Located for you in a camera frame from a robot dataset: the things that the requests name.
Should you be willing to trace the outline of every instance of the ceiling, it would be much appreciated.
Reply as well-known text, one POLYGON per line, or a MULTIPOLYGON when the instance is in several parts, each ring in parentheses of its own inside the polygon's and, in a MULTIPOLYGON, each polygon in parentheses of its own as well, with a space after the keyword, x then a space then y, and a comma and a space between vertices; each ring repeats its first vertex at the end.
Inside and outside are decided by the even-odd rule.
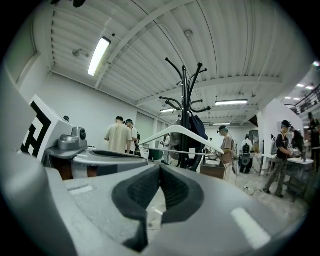
POLYGON ((211 123, 245 124, 280 90, 294 87, 311 63, 303 36, 272 1, 87 0, 74 8, 61 0, 43 4, 35 23, 37 49, 52 72, 170 122, 178 113, 161 114, 169 106, 159 96, 180 101, 182 89, 166 57, 185 65, 188 76, 198 62, 208 69, 192 100, 203 100, 195 109, 212 107, 198 114, 211 123), (111 45, 92 77, 88 68, 101 37, 111 45), (216 100, 236 99, 248 104, 215 107, 216 100))
POLYGON ((292 92, 286 96, 288 99, 284 98, 282 103, 296 105, 300 100, 309 95, 312 90, 306 89, 306 87, 316 88, 320 85, 320 69, 318 67, 312 67, 298 84, 303 85, 304 87, 295 86, 292 92))

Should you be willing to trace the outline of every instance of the gray machine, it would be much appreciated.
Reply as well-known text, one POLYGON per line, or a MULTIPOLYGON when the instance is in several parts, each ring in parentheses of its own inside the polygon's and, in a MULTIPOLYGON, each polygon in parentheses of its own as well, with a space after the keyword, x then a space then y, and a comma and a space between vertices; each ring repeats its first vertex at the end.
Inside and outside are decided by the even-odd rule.
POLYGON ((50 255, 272 255, 298 227, 285 230, 267 206, 223 180, 168 165, 63 182, 27 154, 5 159, 1 193, 50 255), (146 208, 160 187, 167 211, 148 244, 146 208))

